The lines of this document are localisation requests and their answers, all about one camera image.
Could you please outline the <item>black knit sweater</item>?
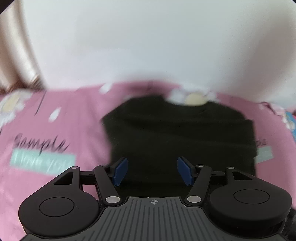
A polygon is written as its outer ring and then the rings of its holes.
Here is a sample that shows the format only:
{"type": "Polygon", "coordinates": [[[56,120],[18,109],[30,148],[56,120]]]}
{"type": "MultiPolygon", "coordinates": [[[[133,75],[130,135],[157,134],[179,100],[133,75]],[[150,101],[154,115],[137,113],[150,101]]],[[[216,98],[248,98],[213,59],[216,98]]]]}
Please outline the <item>black knit sweater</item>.
{"type": "Polygon", "coordinates": [[[111,143],[111,160],[128,160],[118,187],[127,197],[183,196],[187,187],[177,159],[215,171],[233,166],[255,174],[253,123],[230,107],[169,103],[160,95],[132,98],[102,119],[111,143]]]}

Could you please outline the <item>pink printed bed sheet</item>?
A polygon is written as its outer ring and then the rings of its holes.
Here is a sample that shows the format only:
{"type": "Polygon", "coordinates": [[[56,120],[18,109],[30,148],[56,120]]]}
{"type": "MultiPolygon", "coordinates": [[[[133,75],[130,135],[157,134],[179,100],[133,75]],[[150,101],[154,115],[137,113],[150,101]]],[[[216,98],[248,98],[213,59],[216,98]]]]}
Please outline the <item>pink printed bed sheet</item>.
{"type": "Polygon", "coordinates": [[[24,235],[21,202],[71,165],[84,170],[111,163],[103,117],[132,98],[160,95],[181,106],[215,102],[252,121],[255,174],[295,196],[295,142],[282,117],[267,103],[254,103],[207,89],[146,81],[75,91],[15,91],[1,98],[1,239],[24,235]]]}

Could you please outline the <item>beige curtain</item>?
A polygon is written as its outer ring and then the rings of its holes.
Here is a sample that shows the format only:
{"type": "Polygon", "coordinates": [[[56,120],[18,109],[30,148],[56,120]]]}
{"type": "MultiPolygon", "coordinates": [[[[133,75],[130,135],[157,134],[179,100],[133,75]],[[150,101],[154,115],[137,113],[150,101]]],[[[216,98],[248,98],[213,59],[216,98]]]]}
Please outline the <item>beige curtain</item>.
{"type": "Polygon", "coordinates": [[[20,1],[1,1],[1,92],[44,89],[25,32],[20,1]]]}

